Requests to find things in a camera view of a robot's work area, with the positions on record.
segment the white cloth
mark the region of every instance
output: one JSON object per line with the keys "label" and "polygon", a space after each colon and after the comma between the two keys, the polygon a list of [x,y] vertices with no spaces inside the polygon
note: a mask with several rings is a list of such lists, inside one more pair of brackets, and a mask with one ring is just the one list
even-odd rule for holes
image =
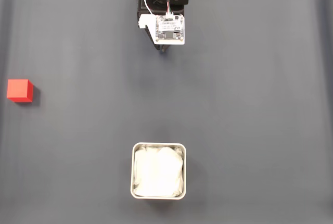
{"label": "white cloth", "polygon": [[183,192],[183,152],[180,148],[141,147],[134,158],[134,193],[176,197]]}

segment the gray surface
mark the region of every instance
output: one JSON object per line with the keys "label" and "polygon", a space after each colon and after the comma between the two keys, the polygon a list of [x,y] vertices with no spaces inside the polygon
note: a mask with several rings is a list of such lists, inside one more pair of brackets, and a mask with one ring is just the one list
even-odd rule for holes
{"label": "gray surface", "polygon": [[[137,0],[0,0],[1,224],[333,222],[318,0],[190,0],[160,55]],[[5,99],[28,78],[35,103]],[[187,195],[130,195],[132,147],[181,142]]]}

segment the red block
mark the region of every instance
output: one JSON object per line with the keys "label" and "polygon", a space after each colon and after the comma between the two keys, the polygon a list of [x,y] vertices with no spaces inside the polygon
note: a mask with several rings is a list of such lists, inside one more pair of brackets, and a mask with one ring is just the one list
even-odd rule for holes
{"label": "red block", "polygon": [[15,103],[31,103],[33,101],[33,84],[27,79],[9,79],[7,98]]}

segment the circuit board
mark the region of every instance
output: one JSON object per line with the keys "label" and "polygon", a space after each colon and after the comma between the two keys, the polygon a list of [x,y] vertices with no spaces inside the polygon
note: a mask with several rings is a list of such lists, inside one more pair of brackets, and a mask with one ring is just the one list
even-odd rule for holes
{"label": "circuit board", "polygon": [[184,16],[156,16],[156,41],[184,40]]}

